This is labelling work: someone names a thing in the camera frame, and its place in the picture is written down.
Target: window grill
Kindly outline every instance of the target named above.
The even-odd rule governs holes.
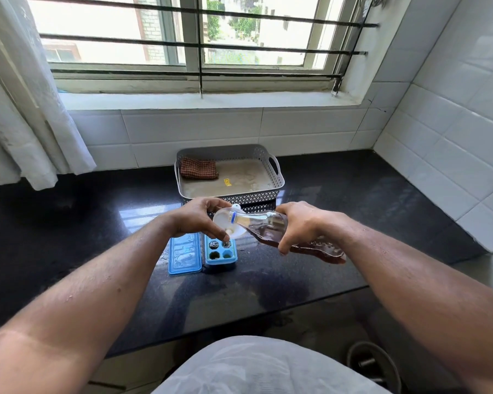
[[[84,5],[100,5],[106,7],[120,7],[120,8],[133,8],[136,10],[155,10],[155,11],[165,11],[165,12],[184,12],[192,13],[197,17],[197,43],[184,42],[184,41],[160,41],[160,40],[146,40],[146,39],[124,39],[124,38],[114,38],[114,37],[93,37],[93,36],[74,36],[67,34],[51,34],[51,33],[40,33],[40,38],[42,39],[52,39],[52,40],[71,40],[71,41],[96,41],[96,42],[109,42],[109,43],[121,43],[121,44],[140,44],[140,45],[162,45],[168,47],[187,47],[187,48],[197,48],[198,51],[198,72],[189,71],[150,71],[146,72],[147,75],[153,76],[197,76],[199,78],[199,92],[203,94],[203,77],[241,77],[241,78],[329,78],[334,79],[333,92],[338,92],[341,81],[345,76],[348,68],[348,64],[353,56],[366,56],[367,51],[356,51],[356,44],[360,37],[363,28],[377,28],[379,24],[368,24],[365,22],[368,14],[369,7],[372,0],[365,0],[365,8],[362,11],[362,16],[358,21],[347,22],[338,20],[323,20],[323,19],[313,19],[313,18],[299,18],[299,17],[289,17],[289,16],[278,16],[274,13],[270,15],[262,15],[247,12],[232,12],[232,11],[220,11],[220,10],[207,10],[201,9],[199,0],[195,0],[196,8],[183,8],[183,7],[172,7],[168,5],[147,5],[147,4],[134,4],[128,2],[116,2],[116,1],[104,1],[104,0],[39,0],[39,1],[51,1],[51,2],[65,2],[71,4],[84,4]],[[364,0],[359,0],[356,3],[355,9],[359,3]],[[216,16],[229,16],[236,18],[253,18],[253,19],[269,19],[269,20],[280,20],[283,22],[304,22],[310,24],[321,24],[321,25],[338,25],[344,26],[349,29],[345,35],[343,41],[342,49],[339,50],[320,50],[320,49],[308,49],[308,48],[280,48],[280,47],[265,47],[265,46],[251,46],[251,45],[227,45],[227,44],[204,44],[201,41],[201,15],[216,15]],[[345,61],[342,62],[341,67],[335,66],[332,74],[324,73],[265,73],[265,72],[203,72],[202,63],[202,49],[212,48],[212,49],[224,49],[224,50],[248,50],[248,51],[280,51],[280,52],[295,52],[295,53],[314,53],[314,54],[335,54],[348,56]],[[95,74],[122,74],[122,75],[142,75],[142,71],[134,70],[100,70],[100,69],[59,69],[52,68],[53,73],[95,73]]]

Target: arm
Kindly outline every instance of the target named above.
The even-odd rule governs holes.
[[[42,293],[0,328],[0,393],[75,393],[119,336],[172,236],[226,239],[198,198],[158,216]]]
[[[493,381],[493,290],[343,213],[305,202],[277,210],[289,217],[280,252],[327,236],[414,338],[463,378]]]

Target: left hand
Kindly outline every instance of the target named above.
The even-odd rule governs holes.
[[[207,212],[215,212],[232,205],[219,198],[195,198],[181,208],[169,211],[172,221],[172,237],[183,236],[193,232],[203,232],[211,239],[228,242],[230,237],[208,217]]]

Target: window sill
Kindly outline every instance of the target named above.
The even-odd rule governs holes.
[[[238,94],[71,94],[60,93],[68,110],[240,109],[359,106],[347,93],[263,92]]]

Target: right hand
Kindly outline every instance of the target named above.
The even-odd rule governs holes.
[[[323,235],[322,226],[329,218],[329,211],[309,205],[307,202],[289,202],[276,207],[286,214],[289,224],[277,249],[288,254],[292,245],[316,240]]]

